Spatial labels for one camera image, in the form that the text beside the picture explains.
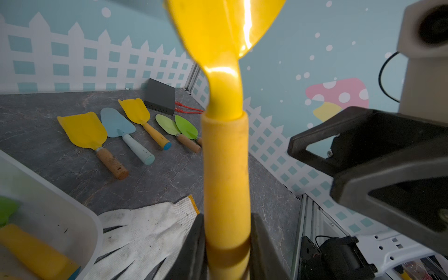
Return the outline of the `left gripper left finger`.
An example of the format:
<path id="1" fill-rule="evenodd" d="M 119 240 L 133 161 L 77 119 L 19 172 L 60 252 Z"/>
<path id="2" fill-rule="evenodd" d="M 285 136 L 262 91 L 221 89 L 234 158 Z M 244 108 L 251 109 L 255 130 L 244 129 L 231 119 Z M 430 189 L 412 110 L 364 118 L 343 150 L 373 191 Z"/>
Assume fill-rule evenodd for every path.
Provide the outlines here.
<path id="1" fill-rule="evenodd" d="M 204 215 L 197 215 L 181 251 L 165 280 L 206 280 L 207 253 Z"/>

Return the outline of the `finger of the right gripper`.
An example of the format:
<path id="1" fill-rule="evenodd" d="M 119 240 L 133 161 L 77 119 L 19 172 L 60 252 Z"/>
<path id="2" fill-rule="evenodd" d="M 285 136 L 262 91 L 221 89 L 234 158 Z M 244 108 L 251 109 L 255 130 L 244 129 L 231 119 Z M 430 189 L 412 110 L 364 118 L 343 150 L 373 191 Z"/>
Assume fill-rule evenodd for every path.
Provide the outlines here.
<path id="1" fill-rule="evenodd" d="M 331 198 L 433 251 L 448 253 L 448 138 L 393 152 L 334 176 Z"/>
<path id="2" fill-rule="evenodd" d="M 290 157 L 331 177 L 381 156 L 446 135 L 448 126 L 400 113 L 348 107 L 324 123 L 293 136 Z M 332 138 L 327 158 L 308 146 Z"/>

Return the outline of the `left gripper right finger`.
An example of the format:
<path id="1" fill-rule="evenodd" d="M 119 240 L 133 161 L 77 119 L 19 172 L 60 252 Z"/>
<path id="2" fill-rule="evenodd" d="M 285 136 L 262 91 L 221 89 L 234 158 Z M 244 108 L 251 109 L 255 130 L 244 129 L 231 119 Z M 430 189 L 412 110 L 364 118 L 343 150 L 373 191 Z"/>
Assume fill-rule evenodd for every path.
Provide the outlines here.
<path id="1" fill-rule="evenodd" d="M 251 214 L 249 274 L 251 280 L 289 280 L 259 214 Z"/>

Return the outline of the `green trowel wooden handle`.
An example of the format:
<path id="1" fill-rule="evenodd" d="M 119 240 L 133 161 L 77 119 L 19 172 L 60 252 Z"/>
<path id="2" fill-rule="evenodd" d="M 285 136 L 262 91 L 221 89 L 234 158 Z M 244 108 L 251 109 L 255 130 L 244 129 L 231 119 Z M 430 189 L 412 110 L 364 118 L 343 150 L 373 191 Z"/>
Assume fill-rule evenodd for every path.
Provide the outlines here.
<path id="1" fill-rule="evenodd" d="M 195 140 L 198 145 L 202 145 L 202 138 L 199 137 L 198 129 L 185 118 L 176 115 L 175 122 L 180 132 L 191 140 Z"/>

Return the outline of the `light green trowel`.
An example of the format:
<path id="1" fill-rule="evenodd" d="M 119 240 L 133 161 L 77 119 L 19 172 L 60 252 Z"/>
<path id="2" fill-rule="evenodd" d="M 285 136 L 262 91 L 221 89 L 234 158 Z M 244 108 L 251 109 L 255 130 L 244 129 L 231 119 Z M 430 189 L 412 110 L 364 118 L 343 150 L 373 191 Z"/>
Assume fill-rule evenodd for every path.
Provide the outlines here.
<path id="1" fill-rule="evenodd" d="M 186 137 L 184 134 L 181 133 L 181 131 L 178 129 L 176 123 L 161 114 L 157 114 L 155 117 L 157 123 L 170 135 L 174 135 L 177 140 L 182 143 L 185 147 L 189 148 L 194 153 L 198 154 L 201 151 L 201 148 L 198 144 L 190 140 L 188 137 Z"/>

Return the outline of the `white plastic storage box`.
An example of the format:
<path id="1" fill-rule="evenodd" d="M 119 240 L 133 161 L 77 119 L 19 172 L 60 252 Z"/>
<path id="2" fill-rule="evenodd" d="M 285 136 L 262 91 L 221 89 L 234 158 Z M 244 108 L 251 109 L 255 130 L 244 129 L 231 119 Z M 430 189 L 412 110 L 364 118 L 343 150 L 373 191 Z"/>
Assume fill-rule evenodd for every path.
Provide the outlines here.
<path id="1" fill-rule="evenodd" d="M 98 216 L 38 174 L 1 152 L 1 196 L 20 204 L 9 222 L 80 265 L 84 280 L 103 242 Z"/>

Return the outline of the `light blue trowel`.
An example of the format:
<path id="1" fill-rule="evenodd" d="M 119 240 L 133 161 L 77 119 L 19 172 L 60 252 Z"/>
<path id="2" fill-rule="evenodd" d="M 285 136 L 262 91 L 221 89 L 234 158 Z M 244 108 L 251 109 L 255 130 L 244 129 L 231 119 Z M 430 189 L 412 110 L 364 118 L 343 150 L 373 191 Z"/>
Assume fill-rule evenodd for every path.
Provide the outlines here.
<path id="1" fill-rule="evenodd" d="M 133 139 L 131 134 L 136 132 L 136 128 L 120 112 L 114 108 L 106 107 L 101 109 L 100 118 L 109 138 L 121 137 L 143 164 L 151 165 L 154 163 L 155 156 Z"/>

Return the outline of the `yellow shovel wooden handle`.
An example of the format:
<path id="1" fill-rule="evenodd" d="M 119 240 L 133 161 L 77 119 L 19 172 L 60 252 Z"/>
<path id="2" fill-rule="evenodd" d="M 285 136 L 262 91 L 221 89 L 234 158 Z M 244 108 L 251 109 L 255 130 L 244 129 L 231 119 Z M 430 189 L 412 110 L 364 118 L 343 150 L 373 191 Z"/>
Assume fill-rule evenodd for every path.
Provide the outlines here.
<path id="1" fill-rule="evenodd" d="M 107 131 L 94 112 L 69 116 L 58 116 L 57 120 L 70 141 L 80 148 L 92 149 L 101 162 L 118 180 L 128 177 L 128 170 L 114 157 L 103 144 L 108 136 Z"/>

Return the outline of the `large yellow shovel yellow handle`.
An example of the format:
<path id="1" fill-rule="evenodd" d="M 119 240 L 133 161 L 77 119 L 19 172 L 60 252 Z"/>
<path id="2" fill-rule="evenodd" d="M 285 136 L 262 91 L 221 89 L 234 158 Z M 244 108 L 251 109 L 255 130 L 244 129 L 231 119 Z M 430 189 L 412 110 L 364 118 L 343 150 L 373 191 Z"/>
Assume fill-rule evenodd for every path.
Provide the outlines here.
<path id="1" fill-rule="evenodd" d="M 246 280 L 250 260 L 249 118 L 239 60 L 264 36 L 283 1 L 167 1 L 210 99 L 201 116 L 204 222 L 213 280 Z"/>

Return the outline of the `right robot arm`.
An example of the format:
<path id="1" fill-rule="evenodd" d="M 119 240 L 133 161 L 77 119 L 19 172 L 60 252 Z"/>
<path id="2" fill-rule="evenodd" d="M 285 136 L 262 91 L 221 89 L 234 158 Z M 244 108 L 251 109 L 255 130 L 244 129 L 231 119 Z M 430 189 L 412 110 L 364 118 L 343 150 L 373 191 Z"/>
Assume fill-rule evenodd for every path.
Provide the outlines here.
<path id="1" fill-rule="evenodd" d="M 332 178 L 331 198 L 386 233 L 330 238 L 302 261 L 310 280 L 372 280 L 448 252 L 448 122 L 348 107 L 293 136 L 288 155 Z"/>

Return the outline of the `black box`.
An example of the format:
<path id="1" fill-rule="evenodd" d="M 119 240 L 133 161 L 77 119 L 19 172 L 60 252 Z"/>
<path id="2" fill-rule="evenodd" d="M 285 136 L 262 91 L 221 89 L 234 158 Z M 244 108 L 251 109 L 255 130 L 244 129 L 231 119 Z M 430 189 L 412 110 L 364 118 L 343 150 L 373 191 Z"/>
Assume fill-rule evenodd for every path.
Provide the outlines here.
<path id="1" fill-rule="evenodd" d="M 172 116 L 175 113 L 175 88 L 149 79 L 143 103 L 148 109 Z"/>

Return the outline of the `white work glove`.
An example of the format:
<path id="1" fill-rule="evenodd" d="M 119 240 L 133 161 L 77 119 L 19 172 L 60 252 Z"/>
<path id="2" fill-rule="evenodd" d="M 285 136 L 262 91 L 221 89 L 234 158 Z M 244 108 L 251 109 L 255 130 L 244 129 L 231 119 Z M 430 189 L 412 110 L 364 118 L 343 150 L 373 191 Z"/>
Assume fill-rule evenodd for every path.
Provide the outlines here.
<path id="1" fill-rule="evenodd" d="M 192 196 L 135 210 L 99 215 L 105 233 L 97 261 L 87 280 L 143 280 L 155 268 L 162 280 L 173 267 L 199 214 Z"/>

